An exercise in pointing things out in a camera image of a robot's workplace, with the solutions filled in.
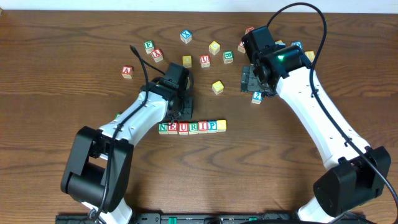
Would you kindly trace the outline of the red E wooden block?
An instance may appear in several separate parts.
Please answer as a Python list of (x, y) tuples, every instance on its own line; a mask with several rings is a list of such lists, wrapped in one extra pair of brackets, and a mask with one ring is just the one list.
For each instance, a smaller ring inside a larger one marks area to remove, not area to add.
[(178, 134), (178, 123), (168, 123), (167, 132), (169, 134)]

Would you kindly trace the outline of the green R wooden block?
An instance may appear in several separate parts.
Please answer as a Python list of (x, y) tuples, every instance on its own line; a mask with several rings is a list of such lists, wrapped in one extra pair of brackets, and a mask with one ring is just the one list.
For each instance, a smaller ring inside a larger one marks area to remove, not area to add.
[(198, 134), (198, 123), (189, 123), (188, 124), (188, 133), (189, 134)]

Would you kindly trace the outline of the green N wooden block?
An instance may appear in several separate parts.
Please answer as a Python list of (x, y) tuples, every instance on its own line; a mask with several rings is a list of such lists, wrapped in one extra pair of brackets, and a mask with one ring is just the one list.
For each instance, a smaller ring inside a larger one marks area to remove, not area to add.
[(159, 134), (168, 134), (168, 124), (167, 123), (159, 123), (158, 126)]

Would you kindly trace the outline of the blue P wooden block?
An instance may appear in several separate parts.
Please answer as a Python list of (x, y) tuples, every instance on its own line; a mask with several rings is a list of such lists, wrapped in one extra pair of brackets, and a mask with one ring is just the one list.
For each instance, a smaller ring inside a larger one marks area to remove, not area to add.
[(208, 122), (208, 133), (216, 133), (218, 131), (217, 122), (209, 121)]

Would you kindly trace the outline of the yellow S wooden block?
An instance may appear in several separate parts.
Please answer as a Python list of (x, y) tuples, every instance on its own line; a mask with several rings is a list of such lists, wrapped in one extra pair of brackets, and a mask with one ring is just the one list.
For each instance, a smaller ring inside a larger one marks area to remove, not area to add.
[(216, 125), (218, 132), (225, 132), (227, 130), (227, 124), (225, 119), (217, 120)]

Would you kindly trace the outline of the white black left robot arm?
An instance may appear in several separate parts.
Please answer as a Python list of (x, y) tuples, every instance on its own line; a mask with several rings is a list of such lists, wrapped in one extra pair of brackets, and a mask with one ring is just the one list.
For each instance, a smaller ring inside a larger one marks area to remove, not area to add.
[(124, 194), (134, 146), (155, 124), (191, 119), (193, 74), (171, 63), (165, 75), (147, 81), (136, 101), (98, 129), (82, 127), (76, 134), (61, 181), (61, 190), (89, 208), (73, 223), (129, 223), (132, 209)]

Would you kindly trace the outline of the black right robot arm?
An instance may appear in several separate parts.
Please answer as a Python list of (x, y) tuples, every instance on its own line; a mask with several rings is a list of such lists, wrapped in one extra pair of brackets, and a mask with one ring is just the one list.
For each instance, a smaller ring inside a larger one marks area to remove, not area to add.
[(277, 95), (292, 108), (326, 168), (298, 219), (332, 222), (380, 196), (391, 157), (384, 147), (373, 149), (342, 117), (316, 76), (315, 53), (303, 51), (300, 42), (276, 42), (266, 26), (247, 31), (241, 45), (252, 64), (250, 76), (265, 95)]

